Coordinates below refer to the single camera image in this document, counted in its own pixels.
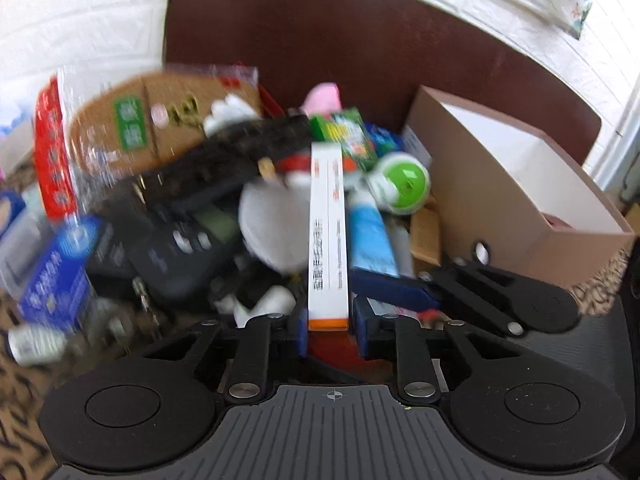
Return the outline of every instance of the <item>white wall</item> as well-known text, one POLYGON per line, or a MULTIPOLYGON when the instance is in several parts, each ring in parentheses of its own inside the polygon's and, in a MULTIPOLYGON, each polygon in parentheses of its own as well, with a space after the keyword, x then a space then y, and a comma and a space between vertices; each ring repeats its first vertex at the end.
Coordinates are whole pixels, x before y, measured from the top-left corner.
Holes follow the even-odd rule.
MULTIPOLYGON (((62 64, 126 64, 132 73, 159 66, 166 1, 0 0, 0 99, 31 107, 62 64)), ((575 89, 603 119, 585 168, 596 166, 640 73, 640 0, 596 0, 580 41, 502 0, 424 1, 484 28, 575 89)))

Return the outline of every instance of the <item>clear plastic packaging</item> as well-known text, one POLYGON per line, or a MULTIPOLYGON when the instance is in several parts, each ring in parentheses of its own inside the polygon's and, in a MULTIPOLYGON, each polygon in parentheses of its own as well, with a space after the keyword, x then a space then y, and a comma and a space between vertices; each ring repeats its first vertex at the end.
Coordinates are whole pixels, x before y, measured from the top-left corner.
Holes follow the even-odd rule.
POLYGON ((173 65, 133 78, 122 70, 63 68, 58 90, 81 213, 119 181, 163 166, 205 140, 205 125, 216 123, 216 112, 228 112, 229 95, 262 115, 257 70, 244 66, 173 65))
POLYGON ((0 240, 0 286, 20 300, 54 229, 44 211, 23 210, 0 240))

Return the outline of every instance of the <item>metal screw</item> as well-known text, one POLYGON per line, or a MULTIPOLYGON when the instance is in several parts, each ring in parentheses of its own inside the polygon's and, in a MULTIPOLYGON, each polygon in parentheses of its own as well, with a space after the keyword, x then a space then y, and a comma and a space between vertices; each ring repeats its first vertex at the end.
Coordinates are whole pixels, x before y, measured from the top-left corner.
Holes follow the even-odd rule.
POLYGON ((516 323, 515 321, 511 321, 507 325, 507 329, 513 335, 522 335, 522 334, 524 334, 524 329, 522 328, 522 325, 520 323, 516 323))
POLYGON ((407 386, 404 387, 404 392, 409 396, 424 399, 425 397, 431 397, 436 392, 436 387, 431 383, 415 381, 407 384, 407 386))
POLYGON ((251 399, 260 393, 260 388, 253 383, 238 383, 229 388, 229 395, 236 399, 251 399))

